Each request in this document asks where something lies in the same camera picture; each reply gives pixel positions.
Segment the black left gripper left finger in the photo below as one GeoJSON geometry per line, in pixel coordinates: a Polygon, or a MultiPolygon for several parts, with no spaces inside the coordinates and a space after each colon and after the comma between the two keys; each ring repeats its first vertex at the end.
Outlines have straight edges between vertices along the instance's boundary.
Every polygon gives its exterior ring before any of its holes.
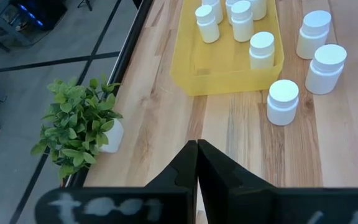
{"type": "Polygon", "coordinates": [[[198,144],[188,141],[172,161],[146,187],[194,187],[198,144]]]}

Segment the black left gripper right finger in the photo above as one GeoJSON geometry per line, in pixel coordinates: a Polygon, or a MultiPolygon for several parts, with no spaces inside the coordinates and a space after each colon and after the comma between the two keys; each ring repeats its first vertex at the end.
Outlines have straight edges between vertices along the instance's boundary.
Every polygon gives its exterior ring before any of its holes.
{"type": "Polygon", "coordinates": [[[274,189],[275,186],[264,179],[253,174],[242,167],[235,160],[213,146],[207,140],[198,140],[199,152],[201,153],[200,162],[203,165],[200,177],[209,175],[210,179],[218,180],[220,183],[231,188],[243,189],[274,189]]]}

